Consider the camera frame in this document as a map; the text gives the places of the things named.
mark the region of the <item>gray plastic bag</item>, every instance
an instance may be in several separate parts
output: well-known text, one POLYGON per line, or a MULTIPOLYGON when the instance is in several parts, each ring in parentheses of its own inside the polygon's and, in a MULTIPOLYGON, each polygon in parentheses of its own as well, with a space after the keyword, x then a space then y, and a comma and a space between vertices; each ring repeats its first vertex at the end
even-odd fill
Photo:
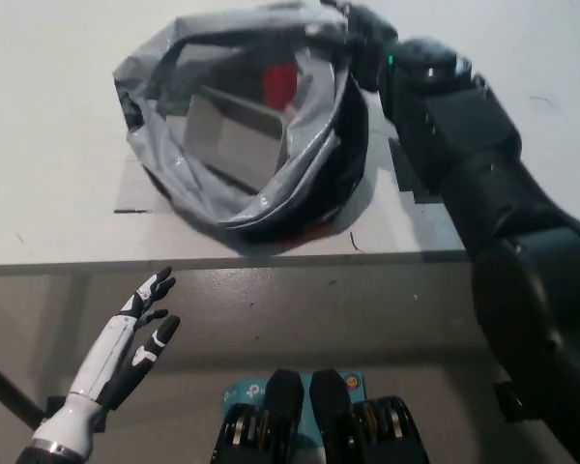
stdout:
MULTIPOLYGON (((349 56, 307 44, 286 46, 284 37, 306 27, 344 31, 346 22, 333 9, 300 4, 179 17, 114 72, 129 127, 128 142, 179 214, 221 230, 262 231, 271 226, 279 233, 284 218, 292 217, 293 222, 286 220, 284 229, 300 230, 305 224, 297 221, 330 217, 352 192, 363 174, 363 143, 357 147, 359 163, 353 162, 352 169, 357 172, 341 196, 333 191, 336 201, 324 201, 326 208, 297 213, 302 202, 314 200, 309 198, 314 183, 335 184, 320 171, 332 164, 331 156, 339 148, 336 126, 352 81, 349 56), (232 90, 240 93, 252 86, 250 70, 274 64, 284 51, 292 55, 286 58, 298 70, 291 111, 284 113, 284 163, 259 191, 248 192, 202 162, 202 154, 193 152, 197 144, 182 144, 172 121, 189 120, 194 96, 204 88, 215 89, 224 81, 226 87, 233 86, 232 90)), ((351 85, 357 93, 354 81, 351 85)), ((360 110, 358 117, 364 116, 366 124, 366 115, 360 110)), ((366 127, 359 124, 358 131, 366 133, 366 127)), ((338 167, 332 172, 341 173, 343 169, 338 167)))

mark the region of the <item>white robotic hand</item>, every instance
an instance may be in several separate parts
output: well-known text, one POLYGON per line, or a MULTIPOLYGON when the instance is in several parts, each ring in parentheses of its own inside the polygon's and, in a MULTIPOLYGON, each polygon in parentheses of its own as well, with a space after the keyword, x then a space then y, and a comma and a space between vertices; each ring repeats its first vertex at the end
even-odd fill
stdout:
POLYGON ((177 316, 168 316, 167 309, 151 309, 176 283, 171 273, 168 267, 149 278, 107 322, 77 371, 65 405, 37 429, 17 464, 87 462, 96 422, 135 390, 181 322, 177 316), (162 318, 159 328, 125 362, 135 332, 162 318))

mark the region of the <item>white table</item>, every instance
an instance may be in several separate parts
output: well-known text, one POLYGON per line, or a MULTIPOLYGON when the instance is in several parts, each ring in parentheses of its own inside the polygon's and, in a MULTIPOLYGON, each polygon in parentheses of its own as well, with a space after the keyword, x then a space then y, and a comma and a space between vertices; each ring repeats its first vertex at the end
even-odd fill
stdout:
MULTIPOLYGON (((346 211, 352 224, 330 238, 280 255, 239 253, 167 212, 113 213, 131 150, 112 71, 176 15, 252 3, 0 1, 0 274, 462 255, 442 206, 399 193, 382 118, 346 211)), ((431 35, 474 61, 520 129, 526 165, 580 218, 580 0, 369 4, 401 38, 431 35)))

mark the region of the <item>floor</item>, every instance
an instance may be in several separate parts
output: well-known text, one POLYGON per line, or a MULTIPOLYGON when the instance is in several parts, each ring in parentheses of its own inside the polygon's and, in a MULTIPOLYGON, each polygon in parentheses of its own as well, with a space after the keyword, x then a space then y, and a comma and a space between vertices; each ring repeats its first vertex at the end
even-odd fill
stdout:
MULTIPOLYGON (((146 277, 0 277, 0 367, 40 403, 64 392, 146 277)), ((468 277, 465 264, 177 273, 163 304, 182 326, 91 462, 208 463, 225 388, 280 366, 361 369, 369 396, 404 398, 434 464, 572 462, 542 423, 504 424, 468 277)), ((0 464, 29 437, 0 405, 0 464)))

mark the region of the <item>black robotic arm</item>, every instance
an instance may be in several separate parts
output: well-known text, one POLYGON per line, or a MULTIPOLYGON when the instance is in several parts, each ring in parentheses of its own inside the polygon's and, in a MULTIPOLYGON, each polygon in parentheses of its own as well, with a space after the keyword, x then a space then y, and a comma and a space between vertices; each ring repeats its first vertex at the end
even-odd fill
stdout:
POLYGON ((433 40, 399 42, 364 7, 339 8, 351 34, 366 31, 364 56, 380 57, 353 75, 376 83, 473 261, 477 319, 511 379, 497 386, 501 409, 509 421, 545 421, 580 462, 580 223, 522 164, 518 131, 468 60, 433 40))

